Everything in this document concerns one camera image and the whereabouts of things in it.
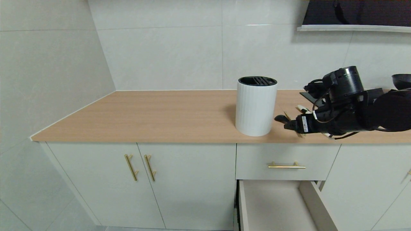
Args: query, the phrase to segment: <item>drawer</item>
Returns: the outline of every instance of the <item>drawer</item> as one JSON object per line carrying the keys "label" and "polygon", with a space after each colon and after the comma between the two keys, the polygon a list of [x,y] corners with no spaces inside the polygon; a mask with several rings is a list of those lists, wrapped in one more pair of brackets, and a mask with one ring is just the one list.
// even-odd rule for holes
{"label": "drawer", "polygon": [[240,180],[241,231],[338,231],[312,181]]}
{"label": "drawer", "polygon": [[[238,144],[236,179],[325,180],[339,147],[339,144]],[[301,168],[293,166],[295,162]]]}

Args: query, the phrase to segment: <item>floor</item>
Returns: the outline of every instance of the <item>floor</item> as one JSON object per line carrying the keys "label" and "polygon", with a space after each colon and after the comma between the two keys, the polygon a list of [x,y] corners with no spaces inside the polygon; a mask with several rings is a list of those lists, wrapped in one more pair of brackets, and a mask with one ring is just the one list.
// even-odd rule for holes
{"label": "floor", "polygon": [[106,231],[191,231],[191,230],[180,230],[180,229],[139,229],[139,228],[107,227]]}
{"label": "floor", "polygon": [[[190,230],[177,230],[177,229],[139,229],[139,228],[122,228],[122,227],[108,227],[106,231],[190,231]],[[409,229],[390,229],[379,231],[411,231]]]}

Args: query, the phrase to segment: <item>range hood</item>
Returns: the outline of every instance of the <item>range hood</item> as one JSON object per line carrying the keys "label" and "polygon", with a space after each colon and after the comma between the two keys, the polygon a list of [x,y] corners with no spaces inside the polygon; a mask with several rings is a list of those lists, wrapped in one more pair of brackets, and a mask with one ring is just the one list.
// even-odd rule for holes
{"label": "range hood", "polygon": [[411,33],[411,0],[310,0],[297,30]]}

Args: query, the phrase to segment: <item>gold bar handle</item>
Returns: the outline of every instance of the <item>gold bar handle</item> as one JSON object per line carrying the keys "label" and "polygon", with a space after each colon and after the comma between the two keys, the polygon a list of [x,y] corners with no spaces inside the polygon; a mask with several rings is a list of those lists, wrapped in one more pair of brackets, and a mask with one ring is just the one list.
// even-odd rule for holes
{"label": "gold bar handle", "polygon": [[129,166],[129,168],[130,168],[131,174],[133,175],[134,181],[137,181],[137,173],[139,173],[139,171],[138,171],[138,170],[137,170],[137,171],[134,171],[134,170],[133,170],[133,166],[131,166],[131,163],[130,163],[130,159],[131,159],[131,157],[133,157],[133,155],[127,155],[127,154],[125,154],[124,157],[126,158],[127,164],[128,164],[128,166]]}
{"label": "gold bar handle", "polygon": [[268,166],[269,169],[305,169],[305,166],[299,166],[298,162],[294,162],[294,165],[276,165],[275,162],[271,162]]}
{"label": "gold bar handle", "polygon": [[153,171],[153,170],[151,169],[151,165],[150,165],[151,155],[144,155],[144,158],[145,158],[145,161],[147,162],[148,170],[150,171],[150,174],[151,174],[151,179],[152,179],[153,181],[155,181],[154,176],[155,176],[155,173],[156,173],[157,171]]}

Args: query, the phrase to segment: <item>wooden countertop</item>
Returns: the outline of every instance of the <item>wooden countertop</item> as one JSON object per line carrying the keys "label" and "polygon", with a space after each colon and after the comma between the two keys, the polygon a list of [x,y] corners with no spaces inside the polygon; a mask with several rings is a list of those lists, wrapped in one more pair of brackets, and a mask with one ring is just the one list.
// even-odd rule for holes
{"label": "wooden countertop", "polygon": [[[275,115],[311,108],[301,90],[279,90]],[[33,141],[151,143],[408,143],[411,131],[361,132],[331,141],[298,138],[273,121],[271,132],[251,137],[235,128],[236,90],[117,91],[33,135]]]}

